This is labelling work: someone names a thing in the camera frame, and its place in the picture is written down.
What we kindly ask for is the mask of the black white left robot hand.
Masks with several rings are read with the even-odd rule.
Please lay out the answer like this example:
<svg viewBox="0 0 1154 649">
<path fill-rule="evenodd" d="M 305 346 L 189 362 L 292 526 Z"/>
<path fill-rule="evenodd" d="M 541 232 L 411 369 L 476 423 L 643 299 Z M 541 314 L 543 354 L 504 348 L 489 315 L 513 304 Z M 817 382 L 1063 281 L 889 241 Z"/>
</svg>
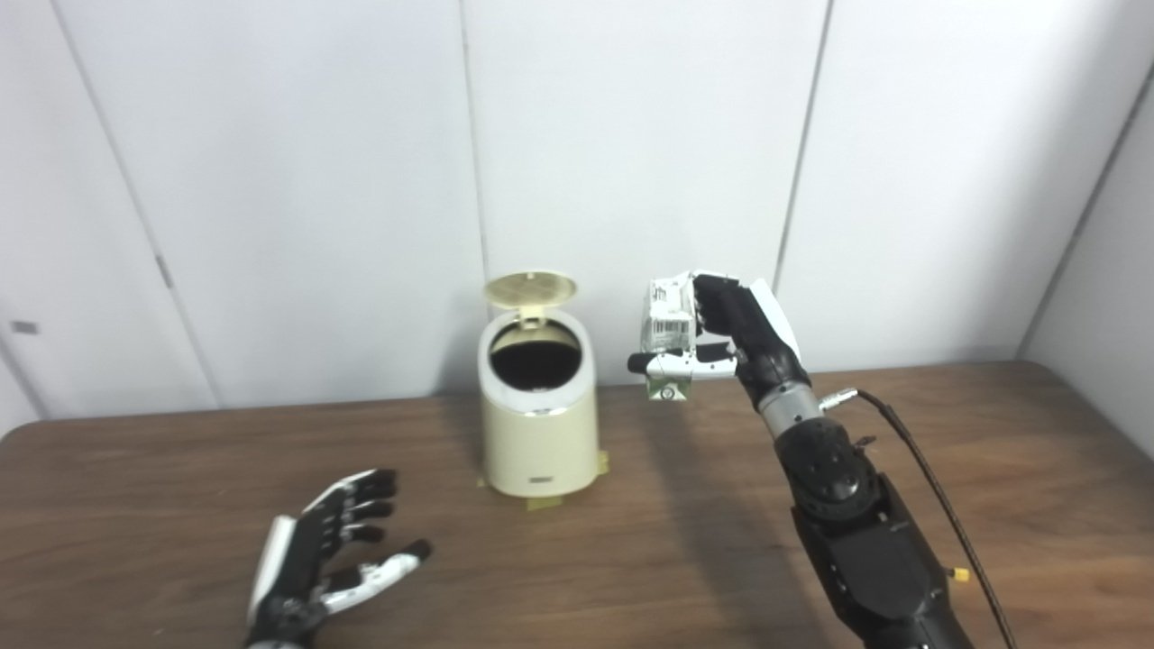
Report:
<svg viewBox="0 0 1154 649">
<path fill-rule="evenodd" d="M 243 648 L 313 648 L 330 617 L 409 579 L 427 562 L 432 543 L 417 539 L 376 562 L 328 570 L 350 544 L 383 542 L 372 521 L 394 513 L 396 470 L 370 469 L 342 477 L 299 515 L 278 515 L 267 534 L 247 607 Z"/>
</svg>

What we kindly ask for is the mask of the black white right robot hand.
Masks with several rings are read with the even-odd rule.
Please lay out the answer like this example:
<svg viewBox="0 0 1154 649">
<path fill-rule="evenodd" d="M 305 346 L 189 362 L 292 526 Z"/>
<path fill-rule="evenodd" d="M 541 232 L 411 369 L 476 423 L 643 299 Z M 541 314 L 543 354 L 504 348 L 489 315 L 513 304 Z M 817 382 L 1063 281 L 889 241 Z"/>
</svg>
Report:
<svg viewBox="0 0 1154 649">
<path fill-rule="evenodd" d="M 653 401 L 684 401 L 696 379 L 737 378 L 754 406 L 811 385 L 790 322 L 766 279 L 704 270 L 651 279 L 640 350 L 627 370 L 646 378 Z"/>
</svg>

